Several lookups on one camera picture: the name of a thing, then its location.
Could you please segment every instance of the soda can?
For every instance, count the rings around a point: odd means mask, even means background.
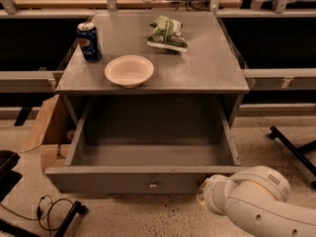
[[[78,40],[83,56],[88,61],[98,61],[102,58],[98,42],[98,31],[92,22],[84,22],[77,28]]]

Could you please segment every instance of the floor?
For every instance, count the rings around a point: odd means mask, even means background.
[[[32,123],[32,120],[28,120],[23,126],[16,127],[13,126],[13,120],[0,120],[0,148],[19,152]],[[292,192],[288,202],[316,209],[316,191],[310,186],[310,182],[316,178],[279,140],[267,137],[271,125],[275,125],[297,146],[315,140],[314,116],[238,117],[233,124],[232,135],[242,165],[265,165],[277,169],[291,184]],[[21,173],[23,179],[2,204],[26,217],[34,218],[40,198],[45,195],[52,196],[54,200],[80,200],[88,207],[88,212],[76,215],[65,236],[252,236],[237,228],[226,216],[208,212],[197,203],[194,195],[79,197],[61,194],[41,173],[37,149],[21,153],[20,156],[14,170]],[[45,208],[47,202],[48,199],[44,199],[41,207]],[[64,200],[54,208],[50,215],[52,227],[60,224],[69,207],[70,203]],[[49,236],[37,221],[22,219],[1,207],[0,218],[38,236]]]

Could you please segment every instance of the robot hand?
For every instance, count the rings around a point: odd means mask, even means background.
[[[290,185],[279,172],[253,167],[215,175],[197,191],[199,203],[257,237],[316,236],[316,210],[286,203]]]

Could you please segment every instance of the green chip bag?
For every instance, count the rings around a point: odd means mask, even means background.
[[[188,44],[181,36],[183,25],[179,21],[159,16],[150,26],[154,28],[154,31],[147,39],[148,45],[176,51],[187,51]]]

